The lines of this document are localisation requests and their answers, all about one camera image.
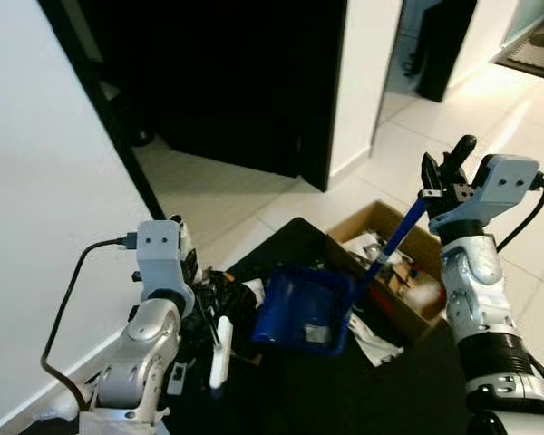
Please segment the black stick with white sleeve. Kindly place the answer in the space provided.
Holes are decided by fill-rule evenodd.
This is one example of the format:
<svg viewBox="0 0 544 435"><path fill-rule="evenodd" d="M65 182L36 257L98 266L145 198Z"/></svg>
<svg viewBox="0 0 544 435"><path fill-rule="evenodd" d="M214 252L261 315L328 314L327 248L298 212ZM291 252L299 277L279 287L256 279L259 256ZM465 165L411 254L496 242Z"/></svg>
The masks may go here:
<svg viewBox="0 0 544 435"><path fill-rule="evenodd" d="M208 289L209 295L203 295L199 307L203 320L209 325L211 341L213 341L209 387L214 392L219 392L228 378L234 324L226 315L214 315L215 310L211 302L214 301L214 295L218 293L219 282L217 278L213 278L214 274L215 272L209 270L202 279L203 289Z"/></svg>

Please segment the blue plastic dustpan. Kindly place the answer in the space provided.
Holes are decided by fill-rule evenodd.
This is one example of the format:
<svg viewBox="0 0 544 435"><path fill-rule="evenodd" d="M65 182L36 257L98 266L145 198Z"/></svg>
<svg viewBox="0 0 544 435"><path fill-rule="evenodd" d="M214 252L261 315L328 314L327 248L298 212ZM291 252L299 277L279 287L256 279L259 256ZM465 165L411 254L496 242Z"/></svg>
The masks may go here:
<svg viewBox="0 0 544 435"><path fill-rule="evenodd" d="M401 254L402 241L420 226L418 219L423 211L422 204L414 204L403 214L393 234L384 237L394 253ZM257 310L252 340L288 351L335 356L345 348L350 332L348 316L355 308L364 308L366 319L387 322L392 331L409 343L379 308L358 304L364 291L373 283L380 283L401 297L402 290L441 282L417 269L414 260L417 277L412 277L404 266L364 265L344 244L331 239L304 217L293 217L259 245L251 254L251 261L255 266L266 266L268 273L265 299Z"/></svg>

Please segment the dark foam floor mat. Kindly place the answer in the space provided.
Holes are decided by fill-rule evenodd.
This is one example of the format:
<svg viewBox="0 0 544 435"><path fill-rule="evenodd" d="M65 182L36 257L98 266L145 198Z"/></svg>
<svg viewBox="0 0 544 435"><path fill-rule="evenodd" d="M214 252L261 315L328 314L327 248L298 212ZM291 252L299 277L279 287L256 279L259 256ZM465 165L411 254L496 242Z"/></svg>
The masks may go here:
<svg viewBox="0 0 544 435"><path fill-rule="evenodd" d="M530 37L538 34L544 34L544 22L518 34L517 40L500 50L493 62L544 79L544 47L530 41Z"/></svg>

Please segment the black floor mat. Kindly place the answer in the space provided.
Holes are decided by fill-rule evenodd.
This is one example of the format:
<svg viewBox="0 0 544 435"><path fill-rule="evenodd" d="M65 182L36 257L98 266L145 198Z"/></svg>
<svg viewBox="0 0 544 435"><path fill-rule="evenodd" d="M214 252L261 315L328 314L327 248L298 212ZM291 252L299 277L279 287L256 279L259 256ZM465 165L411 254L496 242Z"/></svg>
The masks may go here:
<svg viewBox="0 0 544 435"><path fill-rule="evenodd" d="M459 341L443 320L405 331L403 304L380 289L364 307L372 331L403 344L396 360L372 364L352 339L335 356L263 347L219 395L198 363L165 426L171 435L544 435L544 398L500 392L536 376L520 339Z"/></svg>

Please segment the black crumpled plastic bag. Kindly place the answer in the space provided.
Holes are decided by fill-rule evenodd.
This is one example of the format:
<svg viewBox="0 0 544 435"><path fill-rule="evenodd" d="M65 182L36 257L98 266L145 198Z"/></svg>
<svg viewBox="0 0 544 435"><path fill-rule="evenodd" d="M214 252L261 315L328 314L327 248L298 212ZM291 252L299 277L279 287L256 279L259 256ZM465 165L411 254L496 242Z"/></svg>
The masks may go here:
<svg viewBox="0 0 544 435"><path fill-rule="evenodd" d="M190 289L196 296L196 305L182 319L181 359L209 356L218 319L226 316L232 323L232 355L248 364L260 365L263 347L251 341L258 314L255 294L230 274L217 270L206 270L201 281Z"/></svg>

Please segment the brown cardboard box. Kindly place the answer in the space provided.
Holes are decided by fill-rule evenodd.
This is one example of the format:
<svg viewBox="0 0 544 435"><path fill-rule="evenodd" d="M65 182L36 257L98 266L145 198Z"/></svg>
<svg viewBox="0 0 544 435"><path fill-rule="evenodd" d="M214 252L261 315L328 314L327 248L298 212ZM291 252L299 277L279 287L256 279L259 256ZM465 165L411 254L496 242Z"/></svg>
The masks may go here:
<svg viewBox="0 0 544 435"><path fill-rule="evenodd" d="M389 237L399 227L402 219L401 211L376 200L346 217L341 223L335 224L326 234L337 243L346 243L365 229L372 229L377 235ZM415 227L402 241L399 250L416 262L417 269L430 274L435 282L441 282L442 246L437 237L430 235L424 228ZM439 298L431 308L412 308L399 295L385 289L384 285L373 283L370 289L364 291L362 301L358 304L367 308L379 308L383 316L391 320L393 327L409 343L417 343L442 322L445 298Z"/></svg>

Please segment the narrow black door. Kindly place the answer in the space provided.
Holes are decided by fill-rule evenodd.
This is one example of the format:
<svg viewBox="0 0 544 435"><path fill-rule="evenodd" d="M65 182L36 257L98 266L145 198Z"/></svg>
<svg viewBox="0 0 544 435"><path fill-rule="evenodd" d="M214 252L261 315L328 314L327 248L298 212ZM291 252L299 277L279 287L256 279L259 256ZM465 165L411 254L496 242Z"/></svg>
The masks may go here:
<svg viewBox="0 0 544 435"><path fill-rule="evenodd" d="M476 7L478 0L441 0L425 9L412 69L420 75L414 91L421 98L445 98Z"/></svg>

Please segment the small black wheel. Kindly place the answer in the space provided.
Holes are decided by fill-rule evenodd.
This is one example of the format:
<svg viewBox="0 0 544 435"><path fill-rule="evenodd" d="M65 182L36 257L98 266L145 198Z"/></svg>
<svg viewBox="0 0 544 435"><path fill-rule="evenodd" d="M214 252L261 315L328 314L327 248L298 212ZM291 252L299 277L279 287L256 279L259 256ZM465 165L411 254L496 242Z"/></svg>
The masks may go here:
<svg viewBox="0 0 544 435"><path fill-rule="evenodd" d="M153 129L144 127L132 127L128 131L128 140L133 148L143 148L151 144L156 138L156 133Z"/></svg>

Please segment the white crumpled paper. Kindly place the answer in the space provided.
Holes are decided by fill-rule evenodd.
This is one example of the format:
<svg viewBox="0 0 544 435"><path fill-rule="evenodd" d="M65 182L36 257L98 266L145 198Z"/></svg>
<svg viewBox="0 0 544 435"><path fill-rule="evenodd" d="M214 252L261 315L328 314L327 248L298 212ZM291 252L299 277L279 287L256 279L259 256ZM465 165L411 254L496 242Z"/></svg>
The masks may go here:
<svg viewBox="0 0 544 435"><path fill-rule="evenodd" d="M364 356L374 366L389 363L404 352L404 348L399 345L388 343L383 337L377 336L356 314L348 316L347 327Z"/></svg>

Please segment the wide black door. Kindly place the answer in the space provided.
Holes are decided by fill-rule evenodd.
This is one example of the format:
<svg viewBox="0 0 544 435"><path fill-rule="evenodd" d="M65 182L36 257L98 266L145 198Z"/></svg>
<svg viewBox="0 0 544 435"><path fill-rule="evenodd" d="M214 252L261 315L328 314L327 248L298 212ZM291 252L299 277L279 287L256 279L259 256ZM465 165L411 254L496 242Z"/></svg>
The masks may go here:
<svg viewBox="0 0 544 435"><path fill-rule="evenodd" d="M351 0L36 0L152 218L128 140L301 178L321 191Z"/></svg>

